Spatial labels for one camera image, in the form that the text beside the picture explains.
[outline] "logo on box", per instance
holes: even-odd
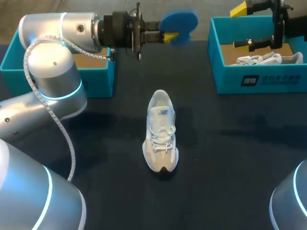
[[[241,86],[255,86],[257,85],[259,75],[245,75]]]

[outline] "cable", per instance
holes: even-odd
[[[40,94],[39,90],[37,89],[37,87],[34,85],[32,79],[31,79],[31,75],[30,75],[30,71],[29,71],[29,65],[28,65],[28,59],[30,56],[31,51],[40,43],[43,43],[45,41],[53,41],[53,42],[58,42],[58,41],[62,41],[64,43],[66,43],[67,45],[69,45],[70,47],[72,47],[73,49],[75,49],[76,51],[78,51],[81,54],[84,54],[88,57],[91,58],[96,58],[96,59],[102,59],[102,60],[111,60],[110,57],[105,57],[105,56],[99,56],[99,55],[93,55],[91,53],[86,52],[85,50],[77,47],[74,43],[68,41],[65,38],[62,38],[60,36],[55,36],[55,35],[48,35],[46,37],[43,38],[37,38],[25,51],[24,54],[24,74],[25,77],[28,81],[29,86],[31,87],[32,91],[34,92],[35,96],[39,99],[39,101],[41,102],[41,104],[47,109],[48,113],[50,114],[50,116],[52,117],[52,119],[55,121],[55,123],[58,125],[59,129],[61,130],[61,132],[63,133],[70,152],[71,152],[71,171],[69,173],[68,176],[68,181],[71,181],[75,172],[75,168],[76,168],[76,155],[75,155],[75,150],[71,141],[70,136],[68,135],[66,129],[64,128],[63,124],[60,122],[60,120],[58,119],[58,117],[54,114],[54,112],[52,111],[52,109],[50,108],[50,106],[47,104],[47,102],[45,101],[45,99],[42,97],[42,95]]]

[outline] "black table surface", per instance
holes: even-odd
[[[158,89],[176,111],[179,164],[168,181],[150,173],[142,152]],[[64,123],[77,154],[72,182],[87,204],[85,229],[273,229],[271,194],[306,157],[307,94],[218,95],[207,42],[146,45],[141,62],[119,50],[114,90]],[[70,153],[55,124],[14,146],[68,176]]]

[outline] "blue box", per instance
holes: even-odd
[[[221,45],[273,35],[271,16],[211,18],[208,53],[218,94],[307,92],[307,42],[303,37],[286,39],[293,53],[301,52],[304,64],[227,66]],[[255,84],[245,86],[245,79]]]
[[[31,92],[24,75],[24,53],[17,31],[0,66],[0,73],[13,96]],[[115,62],[107,61],[105,68],[78,68],[78,70],[88,97],[112,97]]]

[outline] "sneaker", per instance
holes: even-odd
[[[156,173],[171,172],[177,166],[175,131],[173,104],[164,90],[157,90],[148,105],[146,139],[142,146],[149,168]]]
[[[302,64],[303,54],[298,52],[290,57],[270,52],[263,56],[239,57],[234,65],[274,65],[274,64]]]

